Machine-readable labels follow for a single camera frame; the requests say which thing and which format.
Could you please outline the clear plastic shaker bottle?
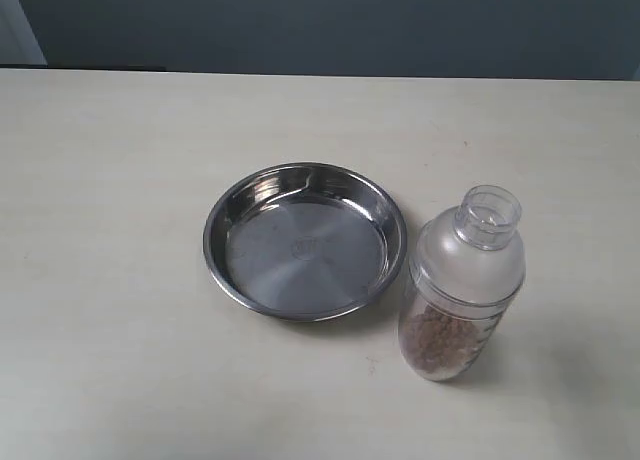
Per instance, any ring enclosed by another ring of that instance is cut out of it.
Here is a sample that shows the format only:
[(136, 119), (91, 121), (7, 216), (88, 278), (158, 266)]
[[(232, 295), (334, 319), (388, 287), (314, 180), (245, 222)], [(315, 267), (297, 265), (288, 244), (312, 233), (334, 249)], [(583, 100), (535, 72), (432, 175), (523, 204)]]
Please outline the clear plastic shaker bottle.
[(521, 214), (508, 190), (479, 185), (419, 231), (398, 340), (421, 377), (442, 382), (465, 372), (516, 298), (526, 278)]

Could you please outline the round stainless steel plate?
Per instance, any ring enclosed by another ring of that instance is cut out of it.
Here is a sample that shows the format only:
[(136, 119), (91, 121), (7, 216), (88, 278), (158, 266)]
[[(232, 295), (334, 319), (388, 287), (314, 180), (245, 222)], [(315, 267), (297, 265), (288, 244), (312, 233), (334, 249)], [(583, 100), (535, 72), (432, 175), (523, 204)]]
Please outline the round stainless steel plate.
[(252, 173), (214, 204), (203, 256), (219, 287), (245, 308), (321, 322), (378, 300), (408, 246), (392, 197), (344, 167), (294, 162)]

